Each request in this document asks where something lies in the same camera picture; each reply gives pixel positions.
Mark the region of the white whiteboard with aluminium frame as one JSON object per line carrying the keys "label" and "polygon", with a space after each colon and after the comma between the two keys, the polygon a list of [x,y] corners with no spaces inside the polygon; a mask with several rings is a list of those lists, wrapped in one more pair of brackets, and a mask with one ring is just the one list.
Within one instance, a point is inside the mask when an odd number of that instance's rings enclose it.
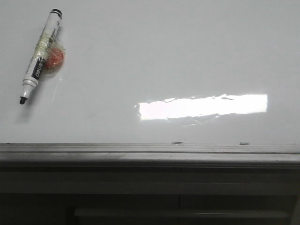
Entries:
{"label": "white whiteboard with aluminium frame", "polygon": [[299,167],[299,1],[1,1],[0,164]]}

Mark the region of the white black whiteboard marker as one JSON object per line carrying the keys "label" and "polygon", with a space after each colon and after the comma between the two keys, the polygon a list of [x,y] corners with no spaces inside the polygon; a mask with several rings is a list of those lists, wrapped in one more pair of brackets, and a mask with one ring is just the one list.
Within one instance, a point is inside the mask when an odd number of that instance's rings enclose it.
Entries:
{"label": "white black whiteboard marker", "polygon": [[49,59],[52,46],[59,33],[61,20],[62,12],[56,8],[52,9],[22,80],[22,92],[20,95],[20,104],[22,105],[25,104],[30,98],[31,93],[38,86],[39,79],[42,76]]}

